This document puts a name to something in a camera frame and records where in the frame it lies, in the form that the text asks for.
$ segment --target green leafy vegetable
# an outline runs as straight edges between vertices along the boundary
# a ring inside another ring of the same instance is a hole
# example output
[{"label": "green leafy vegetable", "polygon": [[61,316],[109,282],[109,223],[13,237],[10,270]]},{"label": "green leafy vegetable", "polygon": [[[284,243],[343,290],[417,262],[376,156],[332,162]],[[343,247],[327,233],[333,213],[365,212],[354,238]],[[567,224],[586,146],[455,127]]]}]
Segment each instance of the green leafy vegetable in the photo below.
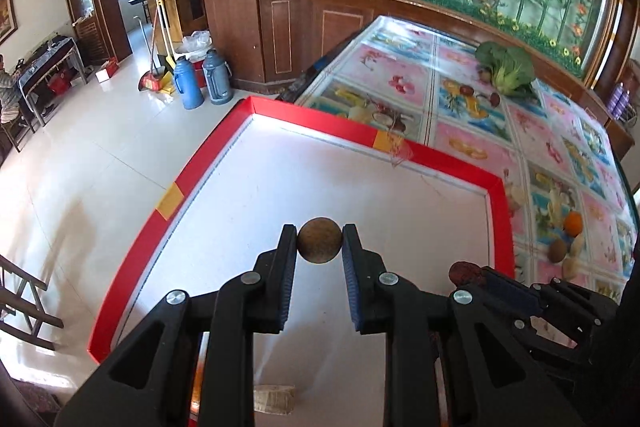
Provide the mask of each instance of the green leafy vegetable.
[{"label": "green leafy vegetable", "polygon": [[517,46],[483,42],[476,49],[476,59],[491,71],[492,84],[505,96],[534,96],[530,84],[535,80],[531,57]]}]

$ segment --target tile floor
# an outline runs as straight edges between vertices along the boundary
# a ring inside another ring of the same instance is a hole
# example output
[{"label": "tile floor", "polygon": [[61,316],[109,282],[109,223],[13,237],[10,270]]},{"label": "tile floor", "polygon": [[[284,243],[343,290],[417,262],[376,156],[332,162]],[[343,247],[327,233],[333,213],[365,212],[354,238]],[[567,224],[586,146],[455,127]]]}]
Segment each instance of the tile floor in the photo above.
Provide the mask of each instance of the tile floor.
[{"label": "tile floor", "polygon": [[[129,246],[164,190],[234,105],[138,92],[148,51],[138,30],[134,55],[99,84],[74,87],[46,127],[22,140],[0,166],[0,254],[49,283],[47,312],[63,330],[43,327],[57,351],[0,331],[0,359],[14,378],[68,399],[95,368],[85,351],[95,315]],[[236,100],[246,92],[236,92]],[[7,276],[7,286],[15,281]],[[24,327],[24,319],[8,323]]]}]

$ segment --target blue thermos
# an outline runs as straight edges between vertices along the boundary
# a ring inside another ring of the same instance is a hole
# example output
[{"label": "blue thermos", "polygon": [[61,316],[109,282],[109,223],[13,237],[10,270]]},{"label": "blue thermos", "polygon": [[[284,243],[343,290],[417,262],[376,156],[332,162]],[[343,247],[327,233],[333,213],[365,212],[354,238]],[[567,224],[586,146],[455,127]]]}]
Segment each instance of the blue thermos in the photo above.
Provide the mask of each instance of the blue thermos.
[{"label": "blue thermos", "polygon": [[204,103],[204,97],[200,87],[198,87],[193,64],[184,57],[180,57],[175,61],[174,84],[182,95],[182,105],[185,109],[195,109]]},{"label": "blue thermos", "polygon": [[211,103],[222,105],[233,98],[234,92],[229,84],[231,70],[215,50],[207,52],[207,56],[202,63],[202,71],[204,71],[204,78],[207,81]]}]

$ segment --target floral tablecloth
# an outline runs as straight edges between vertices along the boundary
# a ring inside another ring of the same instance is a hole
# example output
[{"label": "floral tablecloth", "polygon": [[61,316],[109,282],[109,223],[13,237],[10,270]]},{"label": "floral tablecloth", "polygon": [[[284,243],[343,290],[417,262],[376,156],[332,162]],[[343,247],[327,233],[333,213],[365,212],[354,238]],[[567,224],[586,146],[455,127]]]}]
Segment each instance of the floral tablecloth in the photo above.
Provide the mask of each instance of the floral tablecloth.
[{"label": "floral tablecloth", "polygon": [[576,210],[584,222],[585,246],[572,282],[619,300],[638,229],[609,138],[544,82],[536,80],[534,90],[537,100],[501,97],[495,105],[472,46],[381,16],[296,104],[391,130],[502,178],[506,192],[523,201],[511,228],[516,278],[527,285],[562,277],[561,264],[546,257],[562,233],[551,215],[559,195],[562,215]]}]

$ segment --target framed picture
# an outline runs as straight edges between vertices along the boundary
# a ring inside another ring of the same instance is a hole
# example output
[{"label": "framed picture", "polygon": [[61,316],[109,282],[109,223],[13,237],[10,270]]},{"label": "framed picture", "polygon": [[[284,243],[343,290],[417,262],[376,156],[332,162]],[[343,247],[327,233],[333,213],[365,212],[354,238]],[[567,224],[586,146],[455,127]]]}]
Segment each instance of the framed picture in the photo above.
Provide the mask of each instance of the framed picture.
[{"label": "framed picture", "polygon": [[7,40],[17,29],[14,0],[0,0],[0,44]]}]

